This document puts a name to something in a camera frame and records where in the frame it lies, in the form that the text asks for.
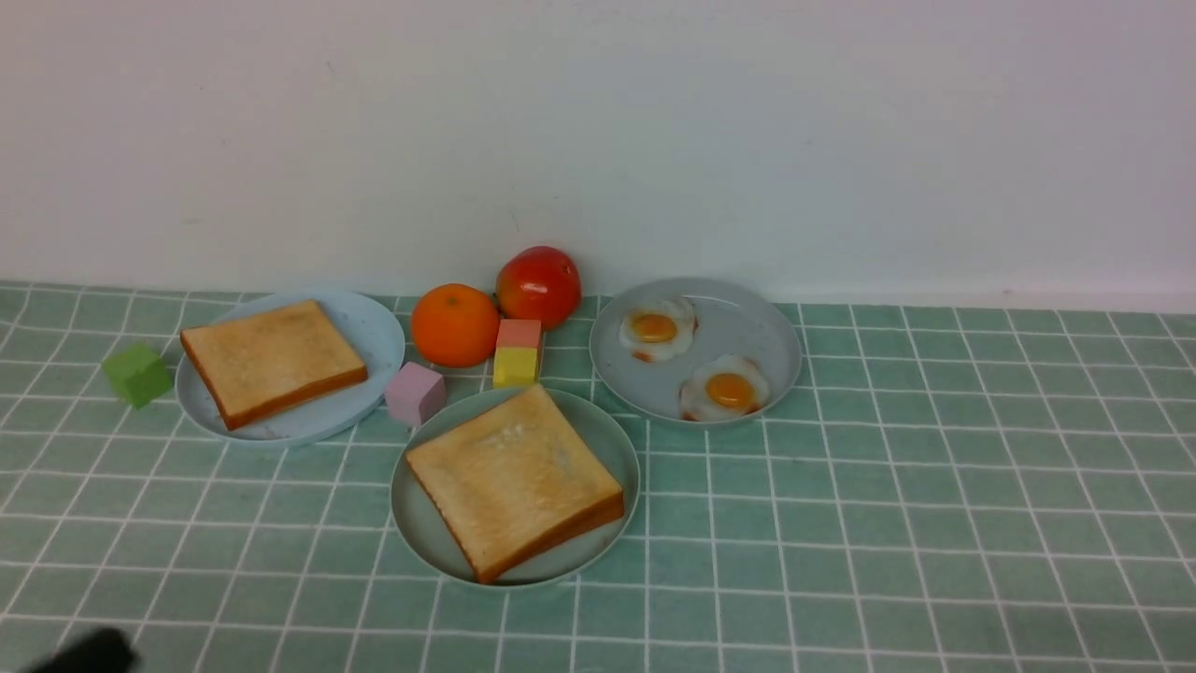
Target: black object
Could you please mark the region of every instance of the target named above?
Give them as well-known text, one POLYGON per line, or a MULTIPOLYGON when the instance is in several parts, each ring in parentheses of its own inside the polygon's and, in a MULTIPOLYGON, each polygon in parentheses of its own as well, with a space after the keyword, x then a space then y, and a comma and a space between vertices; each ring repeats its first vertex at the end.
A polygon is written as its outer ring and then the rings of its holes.
POLYGON ((77 638, 26 673, 129 673, 139 663, 128 638, 105 626, 77 638))

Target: toast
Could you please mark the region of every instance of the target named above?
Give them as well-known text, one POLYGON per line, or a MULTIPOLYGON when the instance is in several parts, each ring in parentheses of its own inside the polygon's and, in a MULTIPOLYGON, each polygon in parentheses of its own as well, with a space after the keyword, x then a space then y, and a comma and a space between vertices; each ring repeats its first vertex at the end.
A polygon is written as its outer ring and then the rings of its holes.
POLYGON ((315 299, 178 336, 230 432, 370 378, 315 299))
POLYGON ((539 385, 404 460, 481 585, 623 516, 623 488, 539 385))

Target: egg white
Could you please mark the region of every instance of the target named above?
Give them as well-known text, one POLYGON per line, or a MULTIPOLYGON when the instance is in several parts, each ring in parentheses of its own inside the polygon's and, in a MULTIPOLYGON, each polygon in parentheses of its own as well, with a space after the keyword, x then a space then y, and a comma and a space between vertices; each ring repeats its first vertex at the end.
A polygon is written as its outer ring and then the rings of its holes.
POLYGON ((618 329, 618 343, 643 362, 665 362, 684 354, 694 345, 694 329, 696 328, 697 317, 694 313, 694 304, 689 299, 685 296, 657 299, 627 311, 618 329), (677 335, 669 342, 654 344, 641 342, 640 336, 631 329, 631 322, 636 316, 643 313, 658 313, 667 317, 677 328, 677 335))
POLYGON ((681 394, 678 396, 681 417, 700 422, 731 421, 759 410, 768 404, 769 396, 768 380, 761 374, 755 362, 743 356, 719 356, 714 361, 697 367, 694 374, 681 385, 681 394), (728 409, 712 400, 706 393, 706 384, 719 374, 738 374, 746 379, 753 392, 751 404, 744 409, 728 409))

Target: pink cube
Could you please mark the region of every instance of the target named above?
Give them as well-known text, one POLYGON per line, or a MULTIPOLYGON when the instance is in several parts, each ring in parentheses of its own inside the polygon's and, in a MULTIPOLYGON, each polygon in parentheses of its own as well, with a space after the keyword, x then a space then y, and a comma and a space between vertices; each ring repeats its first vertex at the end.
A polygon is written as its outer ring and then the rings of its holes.
POLYGON ((445 406, 445 378, 409 362, 386 385, 386 411, 411 428, 423 426, 445 406))

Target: egg yolk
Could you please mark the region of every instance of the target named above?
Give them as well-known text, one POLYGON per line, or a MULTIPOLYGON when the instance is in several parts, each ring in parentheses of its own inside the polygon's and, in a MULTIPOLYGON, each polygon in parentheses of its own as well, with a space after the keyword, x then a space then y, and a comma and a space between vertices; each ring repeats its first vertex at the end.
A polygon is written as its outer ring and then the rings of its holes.
POLYGON ((646 312, 631 319, 631 330, 645 344, 672 342, 677 335, 677 323, 666 314, 646 312))
POLYGON ((719 406, 744 409, 756 400, 751 383, 738 374, 715 374, 706 383, 706 394, 719 406))

